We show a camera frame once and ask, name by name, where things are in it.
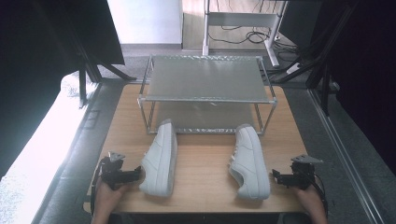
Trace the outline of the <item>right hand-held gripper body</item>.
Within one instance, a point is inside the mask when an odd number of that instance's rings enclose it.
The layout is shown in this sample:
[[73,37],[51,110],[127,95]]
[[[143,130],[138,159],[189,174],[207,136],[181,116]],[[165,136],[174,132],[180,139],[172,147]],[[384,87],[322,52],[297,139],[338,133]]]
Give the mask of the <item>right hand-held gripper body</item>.
[[292,158],[291,161],[291,170],[293,176],[297,179],[298,188],[307,189],[316,183],[315,165],[323,163],[323,160],[302,154]]

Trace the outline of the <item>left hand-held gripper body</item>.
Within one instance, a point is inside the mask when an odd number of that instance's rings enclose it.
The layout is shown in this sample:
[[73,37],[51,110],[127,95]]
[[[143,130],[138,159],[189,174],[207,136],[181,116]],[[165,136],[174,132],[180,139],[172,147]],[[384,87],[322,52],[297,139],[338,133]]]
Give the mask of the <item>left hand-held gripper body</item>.
[[124,155],[109,151],[100,161],[100,176],[112,189],[118,184],[134,181],[134,171],[122,171]]

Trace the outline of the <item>white sneaker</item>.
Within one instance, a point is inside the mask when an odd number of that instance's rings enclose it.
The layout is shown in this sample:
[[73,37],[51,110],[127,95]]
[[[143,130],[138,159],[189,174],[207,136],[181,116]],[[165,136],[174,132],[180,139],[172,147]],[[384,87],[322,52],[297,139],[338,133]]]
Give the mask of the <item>white sneaker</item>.
[[235,130],[235,148],[229,173],[237,182],[237,196],[247,200],[266,200],[270,182],[262,153],[262,144],[254,128],[242,124]]
[[173,193],[177,162],[177,135],[172,120],[166,119],[146,152],[141,165],[145,178],[139,189],[151,196],[169,197]]

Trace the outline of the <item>metal shoe rack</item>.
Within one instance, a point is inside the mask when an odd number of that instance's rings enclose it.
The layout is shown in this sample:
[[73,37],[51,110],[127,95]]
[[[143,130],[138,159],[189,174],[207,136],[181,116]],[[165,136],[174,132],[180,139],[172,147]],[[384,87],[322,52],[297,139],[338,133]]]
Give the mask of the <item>metal shoe rack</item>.
[[263,134],[277,105],[260,56],[152,56],[137,102],[148,133],[170,119],[178,133]]

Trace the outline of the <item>person's right hand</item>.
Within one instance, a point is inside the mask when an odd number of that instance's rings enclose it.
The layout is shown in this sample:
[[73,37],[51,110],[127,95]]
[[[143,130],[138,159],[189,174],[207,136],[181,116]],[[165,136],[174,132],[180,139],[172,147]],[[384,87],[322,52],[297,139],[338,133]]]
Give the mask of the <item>person's right hand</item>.
[[309,215],[325,214],[318,191],[313,186],[309,186],[307,189],[292,188],[292,191]]

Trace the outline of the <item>person's left hand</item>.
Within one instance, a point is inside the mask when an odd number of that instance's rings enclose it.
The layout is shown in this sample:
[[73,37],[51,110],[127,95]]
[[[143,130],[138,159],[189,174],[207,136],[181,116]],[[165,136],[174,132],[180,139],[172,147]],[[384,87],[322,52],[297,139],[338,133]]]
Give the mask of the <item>person's left hand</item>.
[[112,189],[107,183],[99,181],[96,185],[94,217],[108,217],[118,206],[122,196],[129,190],[128,185]]

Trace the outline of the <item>white power strip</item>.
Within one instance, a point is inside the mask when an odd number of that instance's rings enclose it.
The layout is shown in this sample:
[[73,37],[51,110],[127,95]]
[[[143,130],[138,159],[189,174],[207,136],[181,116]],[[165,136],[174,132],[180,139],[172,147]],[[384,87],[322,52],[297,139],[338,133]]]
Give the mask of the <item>white power strip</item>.
[[288,70],[287,70],[287,74],[289,75],[289,74],[291,74],[291,73],[293,73],[293,72],[296,72],[297,70],[299,70],[300,68],[301,68],[301,64],[300,63],[296,63],[296,64],[294,64],[292,67],[290,67]]

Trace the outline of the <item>black metal stand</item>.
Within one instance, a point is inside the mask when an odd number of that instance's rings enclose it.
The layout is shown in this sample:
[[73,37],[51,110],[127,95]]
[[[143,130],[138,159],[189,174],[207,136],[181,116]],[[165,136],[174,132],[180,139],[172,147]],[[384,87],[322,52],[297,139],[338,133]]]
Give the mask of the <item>black metal stand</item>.
[[328,95],[330,93],[331,79],[328,67],[329,59],[331,58],[332,49],[339,39],[340,34],[346,27],[347,21],[354,9],[354,4],[342,0],[337,12],[332,15],[330,21],[318,36],[318,39],[305,49],[292,64],[296,64],[301,59],[307,57],[307,55],[312,55],[313,58],[310,61],[306,61],[305,64],[297,71],[274,80],[275,84],[283,84],[307,71],[310,71],[310,75],[305,82],[305,86],[311,90],[316,88],[318,84],[321,84],[320,108],[326,116],[329,115]]
[[102,75],[99,72],[98,65],[102,65],[105,69],[109,70],[116,76],[123,80],[135,81],[136,77],[130,77],[123,73],[120,69],[116,68],[112,64],[104,63],[97,57],[88,53],[81,41],[78,38],[78,34],[75,31],[71,32],[72,41],[76,48],[76,54],[78,56],[78,83],[79,83],[79,107],[82,108],[88,103],[86,82],[87,77],[92,82],[99,83],[102,80]]

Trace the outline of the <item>dark curtain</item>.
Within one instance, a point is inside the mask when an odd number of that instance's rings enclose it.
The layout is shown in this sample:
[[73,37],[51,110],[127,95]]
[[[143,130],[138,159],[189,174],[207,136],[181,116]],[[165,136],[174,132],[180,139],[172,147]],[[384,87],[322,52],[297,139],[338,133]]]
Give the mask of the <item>dark curtain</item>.
[[337,100],[396,175],[396,0],[324,0],[316,31],[353,11],[330,53]]
[[99,63],[124,63],[107,0],[0,0],[0,180],[62,79]]

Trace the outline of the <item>aluminium floor rail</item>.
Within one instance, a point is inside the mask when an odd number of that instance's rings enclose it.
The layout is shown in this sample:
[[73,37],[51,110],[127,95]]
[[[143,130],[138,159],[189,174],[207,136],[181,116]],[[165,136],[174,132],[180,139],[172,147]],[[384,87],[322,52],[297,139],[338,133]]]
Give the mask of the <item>aluminium floor rail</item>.
[[329,138],[333,144],[333,148],[339,158],[339,161],[342,163],[346,175],[351,182],[351,185],[356,192],[361,206],[370,223],[385,224],[384,219],[382,218],[371,193],[366,188],[366,185],[364,184],[360,173],[358,172],[355,164],[347,153],[347,148],[345,147],[338,132],[336,131],[330,117],[326,115],[321,108],[318,94],[310,89],[307,90],[307,93],[312,100],[314,108],[316,109],[327,134],[329,135]]

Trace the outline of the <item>white desk frame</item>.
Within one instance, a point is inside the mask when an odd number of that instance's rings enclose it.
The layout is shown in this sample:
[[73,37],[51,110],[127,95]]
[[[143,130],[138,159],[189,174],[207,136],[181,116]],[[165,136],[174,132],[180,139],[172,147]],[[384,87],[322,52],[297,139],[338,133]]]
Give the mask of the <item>white desk frame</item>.
[[205,28],[202,53],[206,56],[209,53],[209,27],[210,26],[242,26],[242,27],[267,27],[271,34],[264,41],[264,45],[274,68],[279,67],[279,62],[273,49],[275,37],[277,35],[284,9],[288,1],[284,0],[275,14],[265,13],[241,13],[241,12],[211,12],[210,0],[205,0]]

